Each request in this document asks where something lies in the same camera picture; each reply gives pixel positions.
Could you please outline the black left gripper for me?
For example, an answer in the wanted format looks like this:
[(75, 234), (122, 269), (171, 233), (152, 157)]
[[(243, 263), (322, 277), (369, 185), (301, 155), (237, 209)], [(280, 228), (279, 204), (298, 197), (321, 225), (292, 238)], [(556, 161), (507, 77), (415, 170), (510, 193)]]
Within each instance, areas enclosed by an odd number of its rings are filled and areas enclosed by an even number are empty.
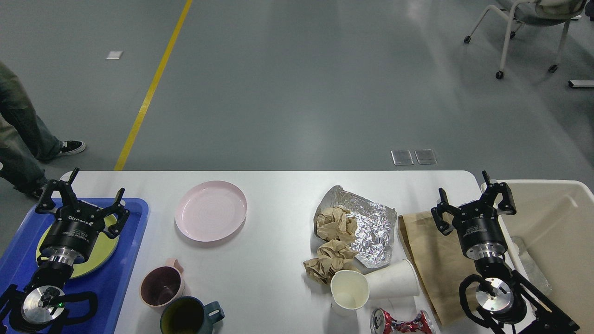
[[(100, 233), (103, 232), (109, 239), (117, 238), (129, 218), (130, 211), (122, 203), (125, 188), (119, 189), (111, 205), (93, 209), (94, 218), (80, 209), (80, 201), (72, 189), (79, 171), (75, 168), (68, 180), (49, 180), (35, 207), (37, 214), (53, 214), (55, 218), (43, 239), (43, 256), (46, 258), (66, 251), (74, 254), (75, 261), (87, 261)], [(62, 207), (57, 207), (52, 199), (54, 192), (59, 193)]]

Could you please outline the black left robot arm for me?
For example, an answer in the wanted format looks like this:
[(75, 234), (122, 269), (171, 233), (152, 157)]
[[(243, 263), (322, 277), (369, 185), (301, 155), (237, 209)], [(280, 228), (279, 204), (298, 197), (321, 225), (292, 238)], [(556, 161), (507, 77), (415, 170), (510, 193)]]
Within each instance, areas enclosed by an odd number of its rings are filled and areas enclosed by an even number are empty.
[(72, 189), (78, 168), (68, 180), (49, 180), (39, 195), (37, 214), (53, 214), (54, 220), (39, 247), (38, 268), (23, 290), (9, 285), (1, 296), (1, 318), (21, 333), (38, 334), (47, 329), (59, 334), (65, 326), (89, 321), (98, 311), (95, 292), (64, 292), (75, 264), (89, 260), (100, 233), (117, 238), (130, 211), (122, 203), (125, 188), (104, 208), (78, 199)]

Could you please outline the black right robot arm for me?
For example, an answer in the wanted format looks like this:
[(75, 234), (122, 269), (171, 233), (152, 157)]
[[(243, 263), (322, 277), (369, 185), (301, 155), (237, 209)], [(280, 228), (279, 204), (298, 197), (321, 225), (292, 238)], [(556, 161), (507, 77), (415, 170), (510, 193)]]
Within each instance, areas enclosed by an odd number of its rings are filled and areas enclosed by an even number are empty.
[(482, 176), (486, 189), (479, 199), (454, 206), (440, 188), (439, 201), (431, 209), (438, 231), (445, 236), (456, 231), (463, 256), (473, 260), (477, 270), (459, 285), (464, 314), (477, 325), (502, 334), (505, 325), (514, 328), (523, 321), (531, 305), (535, 319), (523, 334), (575, 334), (580, 326), (505, 262), (508, 245), (499, 216), (517, 213), (513, 193), (507, 183), (492, 181), (487, 171)]

